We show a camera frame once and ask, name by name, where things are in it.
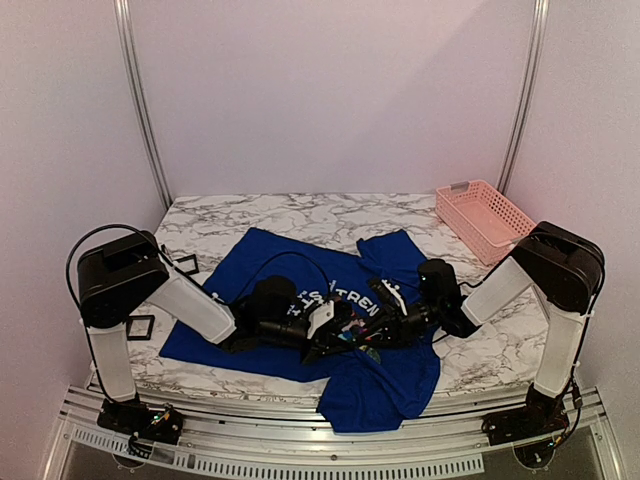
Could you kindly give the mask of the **silver round brooch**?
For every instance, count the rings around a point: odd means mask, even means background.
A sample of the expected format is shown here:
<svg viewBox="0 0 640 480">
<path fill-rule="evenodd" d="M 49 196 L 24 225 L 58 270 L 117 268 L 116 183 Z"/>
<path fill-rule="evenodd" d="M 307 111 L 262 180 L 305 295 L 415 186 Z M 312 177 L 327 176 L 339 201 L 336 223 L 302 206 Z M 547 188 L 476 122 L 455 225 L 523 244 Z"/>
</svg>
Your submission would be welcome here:
<svg viewBox="0 0 640 480">
<path fill-rule="evenodd" d="M 363 352 L 370 358 L 372 359 L 374 362 L 376 362 L 377 364 L 381 363 L 381 357 L 379 355 L 379 353 L 371 347 L 366 346 L 363 349 Z"/>
</svg>

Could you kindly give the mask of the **blue printed t-shirt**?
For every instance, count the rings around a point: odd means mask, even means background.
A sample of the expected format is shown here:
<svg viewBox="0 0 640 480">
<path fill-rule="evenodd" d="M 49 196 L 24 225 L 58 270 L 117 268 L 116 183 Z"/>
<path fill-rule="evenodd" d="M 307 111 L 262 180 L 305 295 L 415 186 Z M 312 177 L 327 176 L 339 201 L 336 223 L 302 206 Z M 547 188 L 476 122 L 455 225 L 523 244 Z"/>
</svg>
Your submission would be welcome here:
<svg viewBox="0 0 640 480">
<path fill-rule="evenodd" d="M 426 256 L 408 233 L 360 239 L 348 254 L 250 228 L 205 281 L 207 292 L 234 300 L 251 292 L 271 275 L 291 280 L 304 305 L 311 305 L 328 290 L 349 301 L 357 314 L 371 317 L 381 309 L 367 282 L 381 277 L 398 282 L 410 301 L 418 297 L 418 266 Z M 297 382 L 320 379 L 327 384 L 317 410 L 341 434 L 393 431 L 406 419 L 419 417 L 434 394 L 441 360 L 432 347 L 432 330 L 400 349 L 377 349 L 377 364 L 363 351 L 330 355 L 301 363 L 293 348 L 260 345 L 240 353 L 227 353 L 200 340 L 177 322 L 160 350 L 164 358 L 275 376 Z"/>
</svg>

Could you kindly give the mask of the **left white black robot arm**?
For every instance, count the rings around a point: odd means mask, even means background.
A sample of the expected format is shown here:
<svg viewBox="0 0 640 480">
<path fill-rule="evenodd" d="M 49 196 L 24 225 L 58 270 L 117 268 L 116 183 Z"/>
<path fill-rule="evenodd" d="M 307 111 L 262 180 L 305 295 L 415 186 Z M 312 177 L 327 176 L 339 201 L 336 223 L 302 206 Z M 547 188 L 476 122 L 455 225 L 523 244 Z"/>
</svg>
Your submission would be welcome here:
<svg viewBox="0 0 640 480">
<path fill-rule="evenodd" d="M 310 362 L 327 350 L 338 317 L 339 299 L 332 292 L 304 305 L 288 279 L 271 276 L 251 292 L 222 300 L 179 267 L 151 232 L 123 229 L 120 238 L 72 252 L 69 264 L 77 282 L 70 292 L 96 376 L 112 402 L 109 415 L 126 433 L 141 433 L 149 423 L 137 403 L 129 346 L 153 337 L 157 314 L 229 353 L 271 343 L 297 349 Z"/>
</svg>

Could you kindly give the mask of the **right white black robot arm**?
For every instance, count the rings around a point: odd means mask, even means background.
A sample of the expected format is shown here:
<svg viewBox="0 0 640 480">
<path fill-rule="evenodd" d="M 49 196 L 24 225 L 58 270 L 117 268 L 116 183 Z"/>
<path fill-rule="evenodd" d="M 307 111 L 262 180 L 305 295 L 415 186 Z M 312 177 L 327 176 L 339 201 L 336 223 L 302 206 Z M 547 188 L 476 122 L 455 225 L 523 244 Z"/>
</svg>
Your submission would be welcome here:
<svg viewBox="0 0 640 480">
<path fill-rule="evenodd" d="M 392 348 L 412 342 L 432 326 L 467 338 L 530 299 L 545 325 L 530 388 L 539 398 L 518 412 L 516 422 L 524 435 L 537 436 L 555 420 L 549 399 L 559 397 L 574 374 L 605 274 L 599 246 L 542 221 L 472 287 L 462 286 L 454 267 L 440 258 L 418 266 L 418 297 L 413 301 L 403 296 L 395 280 L 371 281 L 383 306 L 370 335 Z"/>
</svg>

